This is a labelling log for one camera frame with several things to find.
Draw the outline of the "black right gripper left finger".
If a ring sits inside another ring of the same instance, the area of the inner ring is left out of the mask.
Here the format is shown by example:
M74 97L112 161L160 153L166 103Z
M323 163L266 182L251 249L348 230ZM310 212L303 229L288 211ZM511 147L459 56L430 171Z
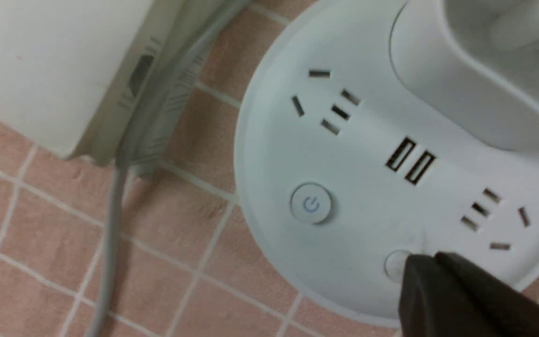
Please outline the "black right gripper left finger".
M460 276L456 254L411 254L398 316L405 337L501 337Z

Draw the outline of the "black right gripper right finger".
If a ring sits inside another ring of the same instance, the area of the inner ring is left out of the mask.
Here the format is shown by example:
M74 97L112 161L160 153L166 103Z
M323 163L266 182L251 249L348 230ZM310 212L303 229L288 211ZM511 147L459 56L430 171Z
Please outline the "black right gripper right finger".
M459 254L438 252L435 258L502 337L539 337L539 304Z

